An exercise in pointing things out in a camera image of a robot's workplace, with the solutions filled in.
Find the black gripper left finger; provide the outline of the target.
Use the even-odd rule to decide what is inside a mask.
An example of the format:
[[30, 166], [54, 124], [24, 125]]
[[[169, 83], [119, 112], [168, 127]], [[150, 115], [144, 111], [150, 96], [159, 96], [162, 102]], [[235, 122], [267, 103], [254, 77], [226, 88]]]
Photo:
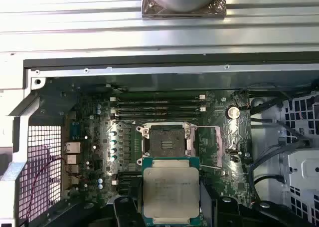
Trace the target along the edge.
[[126, 196], [116, 197], [112, 203], [99, 207], [83, 202], [72, 207], [63, 217], [65, 227], [141, 227], [139, 210], [142, 197], [142, 178], [133, 178]]

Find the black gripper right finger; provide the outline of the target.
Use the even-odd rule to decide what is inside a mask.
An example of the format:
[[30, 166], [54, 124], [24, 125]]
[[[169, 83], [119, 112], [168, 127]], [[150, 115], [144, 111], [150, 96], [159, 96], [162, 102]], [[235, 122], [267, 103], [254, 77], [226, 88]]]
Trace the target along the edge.
[[200, 183], [200, 207], [209, 227], [308, 227], [309, 222], [287, 207], [256, 201], [252, 207], [235, 198], [221, 196], [212, 185]]

